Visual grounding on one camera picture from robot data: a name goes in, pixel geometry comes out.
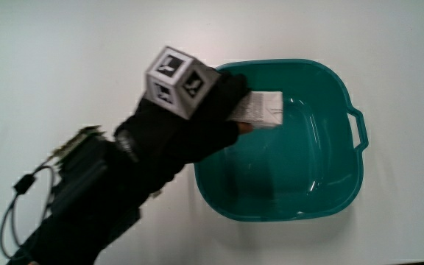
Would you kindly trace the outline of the person's left hand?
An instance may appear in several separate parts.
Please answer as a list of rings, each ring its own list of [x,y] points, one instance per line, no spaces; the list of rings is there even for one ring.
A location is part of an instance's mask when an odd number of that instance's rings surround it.
[[[136,162],[173,172],[234,145],[253,127],[230,120],[250,93],[243,74],[218,71],[167,46],[146,70],[146,88],[134,114],[116,129],[121,148]]]

